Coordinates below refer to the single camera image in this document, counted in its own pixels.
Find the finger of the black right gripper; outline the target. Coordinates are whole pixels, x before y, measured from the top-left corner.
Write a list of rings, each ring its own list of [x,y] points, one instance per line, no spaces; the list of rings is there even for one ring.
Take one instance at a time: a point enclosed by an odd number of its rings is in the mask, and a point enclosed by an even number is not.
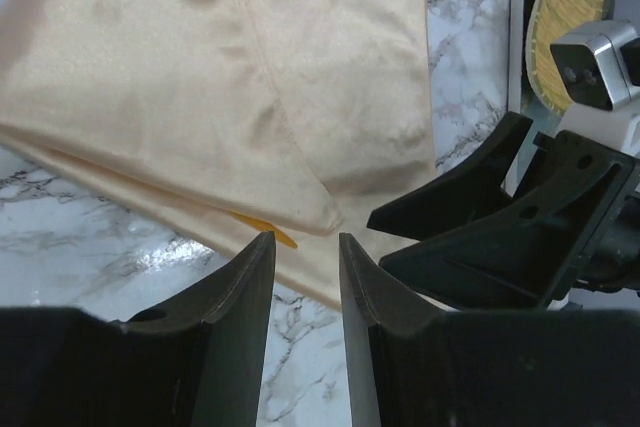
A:
[[[372,211],[367,227],[425,241],[493,214],[512,202],[502,184],[532,120],[507,113],[468,158],[428,184]]]

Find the peach cloth napkin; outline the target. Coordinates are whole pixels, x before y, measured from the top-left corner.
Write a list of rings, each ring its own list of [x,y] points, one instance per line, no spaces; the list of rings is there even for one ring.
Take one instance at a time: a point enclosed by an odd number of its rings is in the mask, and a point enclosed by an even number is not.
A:
[[[277,280],[340,304],[338,236],[430,181],[426,0],[7,0],[1,141],[233,256],[264,220]]]

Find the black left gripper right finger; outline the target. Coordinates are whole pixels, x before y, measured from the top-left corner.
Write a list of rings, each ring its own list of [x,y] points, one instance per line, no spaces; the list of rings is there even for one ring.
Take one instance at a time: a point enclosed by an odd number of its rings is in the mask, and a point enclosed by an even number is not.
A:
[[[339,275],[356,426],[635,426],[635,311],[442,310],[350,234]]]

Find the orange plastic knife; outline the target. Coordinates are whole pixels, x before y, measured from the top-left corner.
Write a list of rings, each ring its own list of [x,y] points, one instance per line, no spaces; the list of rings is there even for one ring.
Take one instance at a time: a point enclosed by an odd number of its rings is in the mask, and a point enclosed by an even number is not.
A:
[[[289,248],[292,248],[292,249],[298,248],[298,244],[291,237],[289,237],[285,232],[283,232],[278,227],[274,226],[269,222],[266,222],[261,219],[241,215],[235,212],[230,212],[229,215],[234,219],[236,219],[237,221],[255,229],[256,231],[272,232],[275,235],[275,239],[277,242],[280,242],[281,244]]]

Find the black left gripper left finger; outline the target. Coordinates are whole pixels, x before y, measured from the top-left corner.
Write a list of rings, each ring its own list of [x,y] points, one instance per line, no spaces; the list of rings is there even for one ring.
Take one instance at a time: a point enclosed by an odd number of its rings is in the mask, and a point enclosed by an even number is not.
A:
[[[70,307],[1,312],[5,426],[252,426],[276,242],[259,234],[214,273],[127,321]]]

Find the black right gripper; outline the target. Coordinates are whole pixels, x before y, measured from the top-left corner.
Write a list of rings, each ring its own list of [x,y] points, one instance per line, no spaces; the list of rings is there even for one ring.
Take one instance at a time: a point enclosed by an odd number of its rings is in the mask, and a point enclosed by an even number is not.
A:
[[[543,309],[569,290],[639,290],[639,163],[564,131],[538,135],[510,205],[381,259],[456,309]]]

